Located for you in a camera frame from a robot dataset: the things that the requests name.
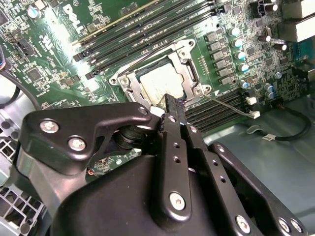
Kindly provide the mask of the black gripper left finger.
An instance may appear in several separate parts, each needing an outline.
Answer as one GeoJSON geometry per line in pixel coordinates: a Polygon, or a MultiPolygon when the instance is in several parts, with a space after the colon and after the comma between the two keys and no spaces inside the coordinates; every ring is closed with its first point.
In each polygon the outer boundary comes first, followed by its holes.
{"type": "Polygon", "coordinates": [[[39,199],[58,218],[104,221],[110,209],[131,207],[131,197],[115,194],[107,176],[86,181],[88,167],[106,156],[139,148],[158,157],[154,209],[158,220],[182,223],[191,217],[183,100],[166,94],[158,117],[137,102],[42,110],[22,122],[13,182],[39,199]]]}

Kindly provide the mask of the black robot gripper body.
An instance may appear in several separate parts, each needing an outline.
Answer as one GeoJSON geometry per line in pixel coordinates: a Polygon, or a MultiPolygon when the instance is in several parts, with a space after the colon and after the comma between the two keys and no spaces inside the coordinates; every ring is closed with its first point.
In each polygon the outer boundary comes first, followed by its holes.
{"type": "Polygon", "coordinates": [[[54,216],[53,236],[230,236],[217,206],[210,206],[196,173],[189,173],[191,219],[177,230],[155,223],[155,156],[137,157],[68,196],[54,216]]]}

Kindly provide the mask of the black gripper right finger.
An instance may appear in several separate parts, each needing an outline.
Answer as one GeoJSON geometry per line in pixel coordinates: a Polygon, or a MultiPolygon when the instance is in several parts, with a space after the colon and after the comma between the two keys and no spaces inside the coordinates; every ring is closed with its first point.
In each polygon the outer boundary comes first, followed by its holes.
{"type": "Polygon", "coordinates": [[[219,236],[306,236],[302,222],[222,143],[206,145],[179,109],[189,163],[219,236]]]}

